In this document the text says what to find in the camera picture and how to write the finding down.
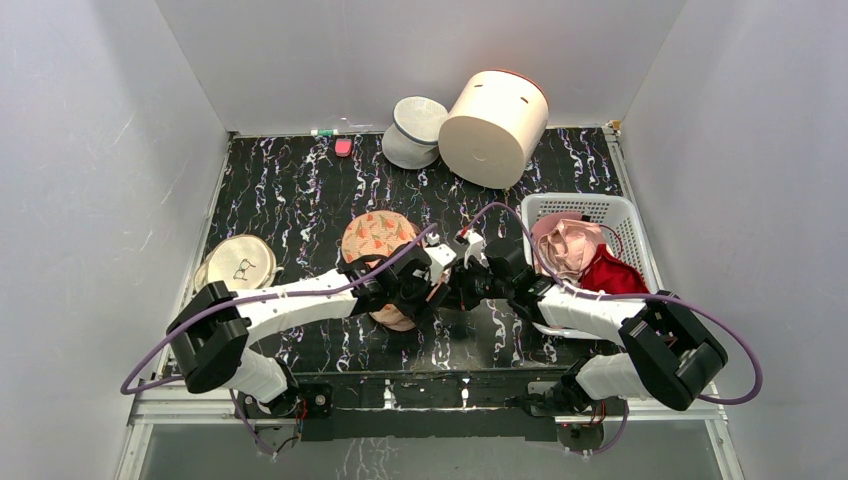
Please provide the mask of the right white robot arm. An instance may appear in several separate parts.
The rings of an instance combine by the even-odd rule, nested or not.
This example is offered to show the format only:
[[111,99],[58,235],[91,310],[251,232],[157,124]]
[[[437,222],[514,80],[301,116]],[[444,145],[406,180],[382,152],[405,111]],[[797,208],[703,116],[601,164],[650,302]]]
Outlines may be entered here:
[[611,397],[653,398],[684,411],[728,362],[724,347],[671,294],[608,300],[559,285],[527,264],[517,242],[487,243],[472,230],[457,234],[451,246],[457,259],[444,306],[468,311],[503,300],[523,321],[587,333],[621,349],[580,358],[546,390],[530,387],[513,399],[532,415],[587,414]]

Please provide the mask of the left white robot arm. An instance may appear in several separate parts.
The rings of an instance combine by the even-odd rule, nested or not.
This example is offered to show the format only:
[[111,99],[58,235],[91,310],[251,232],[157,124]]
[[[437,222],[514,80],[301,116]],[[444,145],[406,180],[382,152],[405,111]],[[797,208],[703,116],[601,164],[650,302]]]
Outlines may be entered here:
[[317,277],[255,290],[204,286],[167,329],[186,389],[237,392],[272,416],[287,416],[304,394],[290,367],[252,347],[313,322],[371,314],[392,306],[412,322],[431,318],[449,288],[442,276],[456,262],[444,243],[413,241],[390,256],[366,255]]

